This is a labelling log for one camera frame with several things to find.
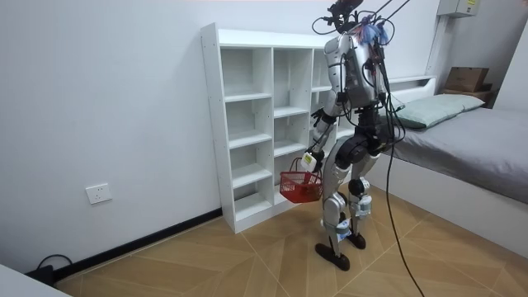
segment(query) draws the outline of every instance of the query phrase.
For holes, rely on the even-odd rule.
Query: humanoid robot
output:
[[[332,90],[324,107],[313,114],[318,120],[313,133],[314,144],[302,158],[304,168],[318,172],[325,158],[323,147],[334,129],[334,123],[344,116],[350,120],[352,111],[356,110],[359,121],[354,135],[339,139],[324,165],[323,227],[330,246],[322,243],[315,246],[321,257],[344,271],[350,269],[350,262],[341,253],[339,240],[345,237],[344,234],[349,234],[346,238],[354,246],[365,249],[360,222],[370,214],[372,201],[370,184],[365,174],[374,166],[379,155],[394,144],[394,127],[390,122],[383,123],[379,116],[380,107],[390,104],[390,93],[386,91],[389,85],[384,68],[383,45],[377,38],[362,44],[361,37],[355,31],[361,25],[358,15],[355,21],[349,20],[352,11],[362,2],[337,0],[328,9],[332,17],[322,18],[329,25],[333,23],[340,35],[324,47]],[[338,188],[350,170],[350,195],[347,197]],[[346,220],[346,207],[351,213],[349,226],[341,224]]]

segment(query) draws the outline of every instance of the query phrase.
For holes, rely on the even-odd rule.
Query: electrical socket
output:
[[[99,186],[90,186],[86,188],[86,193],[88,194],[88,199],[90,204],[96,204],[99,202],[107,201],[112,199],[110,193],[110,187],[108,184],[103,184]]]

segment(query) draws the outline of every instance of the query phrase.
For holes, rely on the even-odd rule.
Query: white bookshelf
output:
[[[279,192],[280,174],[313,142],[310,113],[331,89],[323,47],[332,37],[211,24],[201,38],[220,201],[238,233],[295,206]]]

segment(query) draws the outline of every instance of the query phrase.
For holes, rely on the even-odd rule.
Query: empty shelf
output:
[[[229,148],[241,148],[246,145],[258,144],[267,140],[271,140],[271,136],[268,134],[263,134],[257,130],[245,131],[229,136]]]
[[[339,129],[337,130],[337,139],[340,139],[344,136],[352,136],[354,134],[353,129]]]
[[[249,93],[249,94],[229,95],[225,97],[225,101],[226,102],[236,102],[236,101],[266,99],[266,98],[271,98],[271,94],[270,93]]]
[[[326,92],[332,90],[332,86],[312,87],[312,92]]]
[[[308,110],[293,106],[283,106],[277,107],[273,110],[273,117],[278,119],[285,116],[302,115],[304,113],[308,113]]]
[[[288,153],[294,153],[300,150],[306,149],[306,146],[297,144],[291,140],[281,140],[275,142],[275,149],[273,155],[275,157],[284,156]]]
[[[266,177],[270,177],[271,172],[264,169],[258,164],[251,164],[233,170],[233,189],[240,186],[249,185],[252,182],[258,182]]]
[[[247,217],[269,208],[271,208],[271,203],[264,199],[259,193],[244,197],[234,202],[237,221],[246,219]]]

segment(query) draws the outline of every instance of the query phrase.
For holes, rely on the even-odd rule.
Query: gray pillow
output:
[[[405,128],[424,130],[483,104],[483,101],[475,97],[443,94],[407,103],[398,112],[398,118]]]

